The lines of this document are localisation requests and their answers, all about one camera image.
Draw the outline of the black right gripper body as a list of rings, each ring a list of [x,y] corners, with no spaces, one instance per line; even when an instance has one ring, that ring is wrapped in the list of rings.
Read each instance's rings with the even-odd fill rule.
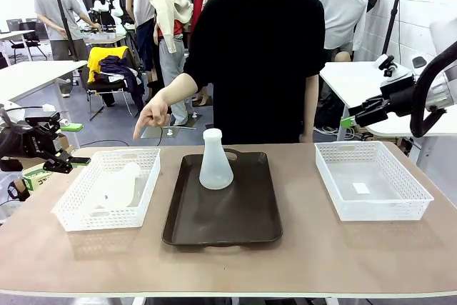
[[[397,116],[407,116],[412,112],[413,93],[416,87],[414,78],[391,80],[388,78],[381,84],[383,109],[386,113],[395,113]]]

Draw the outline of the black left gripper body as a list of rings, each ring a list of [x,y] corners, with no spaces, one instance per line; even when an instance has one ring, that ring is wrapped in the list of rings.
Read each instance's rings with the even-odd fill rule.
[[[0,158],[43,158],[54,155],[53,136],[19,126],[0,131]]]

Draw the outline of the translucent white conical flask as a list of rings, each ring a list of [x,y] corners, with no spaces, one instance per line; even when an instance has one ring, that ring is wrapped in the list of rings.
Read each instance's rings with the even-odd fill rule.
[[[89,190],[86,208],[126,208],[133,201],[136,179],[140,173],[140,166],[134,162],[126,164],[118,171],[103,171]]]
[[[204,155],[201,163],[199,181],[210,190],[228,187],[233,181],[233,172],[222,147],[222,131],[212,128],[203,132]]]

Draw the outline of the person's left forearm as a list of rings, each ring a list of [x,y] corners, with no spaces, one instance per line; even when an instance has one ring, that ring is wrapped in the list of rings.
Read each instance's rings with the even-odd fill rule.
[[[313,134],[314,120],[319,95],[318,75],[310,76],[306,79],[306,90],[303,105],[303,133]]]

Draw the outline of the white table behind right arm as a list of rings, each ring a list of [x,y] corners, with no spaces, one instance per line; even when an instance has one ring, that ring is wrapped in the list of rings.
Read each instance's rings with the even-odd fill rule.
[[[378,96],[384,80],[383,72],[376,69],[371,61],[328,62],[321,71],[321,77],[344,103],[345,115],[348,109]],[[409,123],[408,116],[389,114],[387,120],[368,126],[368,131],[380,137],[411,137]],[[457,137],[457,106],[447,108],[447,113],[419,139],[420,152],[416,165],[425,166],[438,139],[447,136]]]

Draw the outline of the person's right forearm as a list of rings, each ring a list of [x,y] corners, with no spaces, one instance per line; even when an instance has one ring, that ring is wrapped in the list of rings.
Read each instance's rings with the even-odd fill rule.
[[[187,73],[179,74],[168,86],[164,87],[157,96],[168,106],[177,104],[192,97],[198,86]]]

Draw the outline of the person's right hand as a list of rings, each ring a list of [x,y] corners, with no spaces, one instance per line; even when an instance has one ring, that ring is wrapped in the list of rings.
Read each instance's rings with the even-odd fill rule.
[[[164,92],[160,91],[150,102],[145,105],[134,127],[133,139],[139,139],[141,130],[145,126],[167,126],[170,119],[169,105],[166,102]]]

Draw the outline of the small cardboard box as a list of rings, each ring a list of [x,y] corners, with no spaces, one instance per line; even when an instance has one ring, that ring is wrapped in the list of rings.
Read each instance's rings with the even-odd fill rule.
[[[54,139],[54,147],[55,150],[64,150],[67,153],[72,153],[74,151],[74,147],[69,143],[68,138],[62,134],[57,134],[57,137]]]

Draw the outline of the green and white carton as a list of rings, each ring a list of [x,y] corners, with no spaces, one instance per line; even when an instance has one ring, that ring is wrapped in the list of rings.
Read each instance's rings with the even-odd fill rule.
[[[30,193],[40,188],[52,174],[52,171],[44,169],[43,164],[38,164],[22,171],[25,186]]]

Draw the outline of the white table with grey legs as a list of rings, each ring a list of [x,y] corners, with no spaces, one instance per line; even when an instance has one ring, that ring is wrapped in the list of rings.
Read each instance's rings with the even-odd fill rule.
[[[61,114],[70,119],[58,79],[87,65],[87,61],[25,61],[0,69],[0,100],[18,101],[53,86]]]

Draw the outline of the black metal chair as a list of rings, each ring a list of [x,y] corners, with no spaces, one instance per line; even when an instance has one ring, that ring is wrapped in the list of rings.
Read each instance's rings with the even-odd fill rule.
[[[106,95],[114,98],[115,94],[122,95],[126,103],[127,111],[132,117],[137,117],[139,115],[139,112],[142,110],[144,105],[143,99],[140,93],[130,92],[124,80],[112,83],[94,81],[87,84],[86,90],[87,101],[89,103],[89,121],[93,121],[107,107],[107,103],[105,102]],[[129,102],[127,101],[127,94],[130,95],[135,107],[137,108],[137,114],[133,114]],[[93,109],[92,98],[95,96],[99,96],[101,98],[101,106],[98,109]]]

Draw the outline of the yellow cloth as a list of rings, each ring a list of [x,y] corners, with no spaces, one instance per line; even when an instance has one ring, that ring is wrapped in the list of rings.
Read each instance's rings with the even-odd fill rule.
[[[124,53],[129,51],[127,46],[120,47],[93,47],[89,53],[89,59],[87,67],[89,69],[89,78],[87,83],[93,83],[95,81],[95,75],[101,72],[100,61],[108,56],[117,56],[119,58],[124,57]]]

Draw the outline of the white perforated plastic basket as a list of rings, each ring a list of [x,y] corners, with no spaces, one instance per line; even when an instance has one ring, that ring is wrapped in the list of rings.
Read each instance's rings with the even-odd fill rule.
[[[121,149],[96,152],[51,212],[66,231],[127,229],[142,226],[161,169],[160,149]],[[141,173],[133,201],[124,209],[87,209],[90,188],[103,171],[118,171],[134,162]]]
[[[317,143],[316,167],[341,221],[418,221],[433,196],[385,144]],[[357,194],[365,183],[370,194]]]

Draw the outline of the dark purple clothes pile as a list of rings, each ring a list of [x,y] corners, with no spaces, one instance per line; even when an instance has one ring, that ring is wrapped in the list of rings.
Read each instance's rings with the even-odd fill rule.
[[[110,55],[100,60],[99,66],[102,74],[123,76],[122,81],[126,85],[127,91],[130,93],[138,111],[141,111],[144,107],[144,84],[141,77],[136,75],[129,67],[128,61],[125,58]]]

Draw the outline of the black office chair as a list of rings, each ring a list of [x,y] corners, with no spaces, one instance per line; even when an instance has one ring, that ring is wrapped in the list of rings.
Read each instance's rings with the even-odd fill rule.
[[[14,53],[14,62],[17,60],[17,51],[27,49],[31,54],[31,48],[35,48],[39,53],[45,58],[48,59],[48,56],[41,50],[41,41],[39,32],[36,32],[38,26],[44,27],[44,25],[38,19],[29,19],[22,21],[21,19],[9,19],[6,21],[10,31],[27,31],[31,32],[25,33],[24,37],[18,36],[17,39],[9,39],[9,43]]]

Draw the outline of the grey floor plate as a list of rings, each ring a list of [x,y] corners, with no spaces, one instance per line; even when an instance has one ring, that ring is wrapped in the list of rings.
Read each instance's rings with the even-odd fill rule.
[[[141,134],[142,139],[176,138],[181,131],[195,131],[195,127],[187,126],[148,126]]]

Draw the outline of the black light stand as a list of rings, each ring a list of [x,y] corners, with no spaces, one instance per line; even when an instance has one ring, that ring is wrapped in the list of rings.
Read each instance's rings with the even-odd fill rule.
[[[392,1],[382,53],[387,53],[389,47],[395,44],[396,56],[401,62],[401,0]]]

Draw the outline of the wooden background desk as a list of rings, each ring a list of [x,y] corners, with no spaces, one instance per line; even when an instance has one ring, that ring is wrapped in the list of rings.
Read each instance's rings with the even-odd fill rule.
[[[90,51],[93,47],[120,47],[127,45],[126,35],[109,33],[109,32],[86,32],[83,33],[83,40],[86,45],[87,53],[90,54]]]

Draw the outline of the mannequin with white shirt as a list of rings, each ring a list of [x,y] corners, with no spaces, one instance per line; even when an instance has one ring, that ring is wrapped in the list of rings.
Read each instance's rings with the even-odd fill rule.
[[[368,0],[319,0],[324,9],[324,49],[328,61],[337,53],[358,51],[363,40]]]

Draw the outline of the black tripod stand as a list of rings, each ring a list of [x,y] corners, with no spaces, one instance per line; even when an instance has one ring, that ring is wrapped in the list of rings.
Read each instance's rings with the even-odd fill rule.
[[[61,0],[56,0],[56,1],[57,1],[57,4],[58,4],[60,15],[61,15],[61,20],[62,20],[62,23],[64,25],[64,30],[65,30],[65,33],[66,33],[66,37],[67,37],[67,41],[68,41],[68,45],[69,45],[69,50],[71,52],[71,56],[72,56],[73,60],[75,62],[77,62],[77,61],[79,61],[79,56],[78,56],[78,54],[76,52],[76,48],[75,48],[75,45],[74,45],[74,40],[73,40],[72,35],[71,35],[71,31],[70,31],[70,28],[69,28],[68,20],[67,20],[66,15],[65,15],[63,4],[62,4]]]

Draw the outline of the man in grey shirt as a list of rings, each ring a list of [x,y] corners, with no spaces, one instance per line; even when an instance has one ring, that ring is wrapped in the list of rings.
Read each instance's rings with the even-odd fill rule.
[[[89,54],[81,35],[81,30],[76,23],[75,17],[78,16],[82,21],[87,23],[92,29],[101,29],[101,25],[94,23],[81,9],[77,0],[61,0],[76,52],[80,60],[88,60]],[[56,0],[34,0],[35,12],[39,21],[44,23],[46,32],[51,45],[51,52],[55,61],[72,60],[71,52],[61,20],[58,4]]]

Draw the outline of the person in black sweater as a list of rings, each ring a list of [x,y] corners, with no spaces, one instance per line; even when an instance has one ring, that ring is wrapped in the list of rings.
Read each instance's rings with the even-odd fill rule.
[[[319,0],[208,0],[184,72],[212,85],[225,145],[295,144],[306,79],[326,63]]]

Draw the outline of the mannequin with white tank top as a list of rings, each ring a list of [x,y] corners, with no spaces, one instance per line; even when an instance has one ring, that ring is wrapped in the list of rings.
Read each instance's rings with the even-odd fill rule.
[[[146,101],[150,101],[158,86],[154,65],[154,15],[155,9],[150,0],[126,0],[126,10],[134,21],[137,49],[144,63],[144,71],[147,76],[147,88],[149,91]]]

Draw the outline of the mannequin with cream jacket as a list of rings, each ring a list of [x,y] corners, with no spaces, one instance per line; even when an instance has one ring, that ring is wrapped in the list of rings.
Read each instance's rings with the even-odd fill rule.
[[[156,10],[154,43],[159,48],[159,63],[168,86],[184,71],[184,26],[191,20],[192,5],[189,0],[150,0]]]

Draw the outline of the dark brown plastic tray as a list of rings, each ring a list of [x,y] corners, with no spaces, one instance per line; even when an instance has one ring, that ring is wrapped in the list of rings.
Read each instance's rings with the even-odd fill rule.
[[[162,240],[171,246],[225,247],[269,244],[283,235],[268,157],[264,152],[227,151],[231,184],[220,190],[199,181],[200,154],[186,155],[165,220]]]

